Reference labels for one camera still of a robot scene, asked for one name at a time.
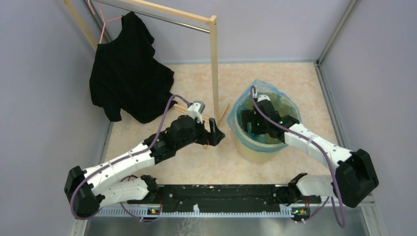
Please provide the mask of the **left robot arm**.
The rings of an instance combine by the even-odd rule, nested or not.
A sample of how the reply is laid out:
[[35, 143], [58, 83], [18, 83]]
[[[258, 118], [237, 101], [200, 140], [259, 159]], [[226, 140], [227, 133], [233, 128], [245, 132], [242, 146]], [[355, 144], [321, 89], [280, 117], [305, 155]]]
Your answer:
[[64, 186], [72, 215], [87, 220], [107, 205], [127, 200], [154, 202], [158, 195], [155, 178], [144, 176], [129, 181], [122, 178], [172, 158], [188, 145], [218, 145], [225, 134], [213, 118], [209, 119], [209, 127], [206, 130], [195, 118], [181, 115], [165, 130], [158, 130], [125, 154], [89, 168], [73, 167]]

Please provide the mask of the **yellow plastic trash bin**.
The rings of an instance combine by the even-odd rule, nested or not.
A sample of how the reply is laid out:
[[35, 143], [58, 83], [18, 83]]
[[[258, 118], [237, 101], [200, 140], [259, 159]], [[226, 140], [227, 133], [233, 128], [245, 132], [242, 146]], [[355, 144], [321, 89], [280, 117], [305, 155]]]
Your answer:
[[[286, 115], [301, 120], [297, 105], [282, 93], [264, 92], [270, 97], [272, 105], [263, 108], [265, 115], [275, 122], [279, 122]], [[245, 132], [242, 129], [241, 112], [243, 110], [257, 110], [253, 106], [250, 95], [244, 95], [239, 98], [233, 106], [233, 111], [228, 116], [228, 124], [235, 135], [235, 144], [238, 152], [246, 159], [254, 162], [268, 162], [272, 160], [279, 151], [285, 149], [288, 145], [281, 140], [270, 137], [268, 134], [254, 135]]]

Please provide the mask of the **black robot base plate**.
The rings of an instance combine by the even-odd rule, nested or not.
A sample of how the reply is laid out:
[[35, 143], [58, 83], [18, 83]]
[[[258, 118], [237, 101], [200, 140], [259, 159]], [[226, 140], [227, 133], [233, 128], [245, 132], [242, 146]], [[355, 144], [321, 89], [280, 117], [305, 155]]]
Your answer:
[[161, 185], [151, 200], [129, 200], [130, 205], [154, 204], [163, 213], [192, 212], [198, 206], [203, 213], [279, 212], [281, 205], [321, 203], [319, 196], [303, 196], [295, 187], [276, 184]]

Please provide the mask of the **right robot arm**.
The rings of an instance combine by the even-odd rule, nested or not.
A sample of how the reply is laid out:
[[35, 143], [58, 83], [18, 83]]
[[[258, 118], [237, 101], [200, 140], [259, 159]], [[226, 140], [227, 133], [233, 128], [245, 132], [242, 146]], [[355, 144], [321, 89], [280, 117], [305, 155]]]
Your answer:
[[267, 99], [256, 100], [252, 109], [242, 111], [238, 117], [245, 132], [267, 134], [304, 151], [329, 169], [329, 175], [300, 174], [294, 178], [288, 195], [295, 203], [308, 196], [326, 196], [341, 199], [345, 206], [354, 208], [379, 186], [368, 152], [349, 150], [325, 140], [295, 117], [282, 117]]

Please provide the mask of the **wooden clothes rack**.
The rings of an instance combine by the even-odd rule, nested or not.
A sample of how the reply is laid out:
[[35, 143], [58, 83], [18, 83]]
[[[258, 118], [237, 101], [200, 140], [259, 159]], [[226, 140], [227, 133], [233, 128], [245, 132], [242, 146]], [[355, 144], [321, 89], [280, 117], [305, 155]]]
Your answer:
[[[188, 29], [196, 30], [199, 32], [206, 33], [210, 36], [210, 63], [211, 63], [211, 80], [212, 80], [212, 96], [213, 96], [213, 107], [214, 107], [214, 118], [218, 125], [220, 125], [224, 119], [224, 116], [229, 108], [227, 103], [223, 109], [220, 108], [219, 100], [219, 76], [218, 76], [218, 29], [217, 29], [217, 16], [212, 15], [211, 17], [204, 17], [194, 13], [189, 13], [186, 11], [174, 9], [171, 7], [163, 6], [160, 4], [152, 3], [145, 0], [100, 0], [100, 3], [105, 5], [113, 6], [127, 11], [132, 11], [143, 16], [151, 17], [153, 19], [158, 19], [167, 23], [171, 23], [177, 26], [185, 27]], [[80, 28], [81, 32], [88, 40], [89, 44], [94, 50], [97, 49], [99, 44], [99, 39], [94, 36], [92, 31], [89, 29], [88, 25], [84, 21], [83, 17], [77, 10], [76, 6], [71, 0], [64, 0], [62, 2], [70, 15], [72, 16], [75, 23]], [[89, 9], [87, 5], [87, 0], [83, 1], [84, 5]], [[155, 14], [145, 12], [144, 10], [148, 9], [154, 12], [159, 12], [166, 14], [167, 16], [174, 16], [177, 18], [186, 19], [190, 22], [196, 22], [199, 24], [204, 24], [208, 26], [208, 29], [197, 27], [194, 25], [186, 24], [183, 22], [170, 19], [168, 17], [162, 17]], [[93, 16], [90, 11], [91, 17], [96, 23], [96, 26], [101, 30], [101, 23], [97, 16]]]

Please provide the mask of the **blue plastic trash bag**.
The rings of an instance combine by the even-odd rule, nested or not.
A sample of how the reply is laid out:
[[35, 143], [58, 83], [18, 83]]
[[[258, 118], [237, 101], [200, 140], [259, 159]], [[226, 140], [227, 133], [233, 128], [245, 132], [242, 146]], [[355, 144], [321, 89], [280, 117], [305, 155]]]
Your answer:
[[241, 94], [227, 116], [227, 123], [238, 144], [248, 150], [275, 153], [288, 145], [283, 143], [285, 126], [301, 121], [298, 106], [272, 84], [254, 80]]

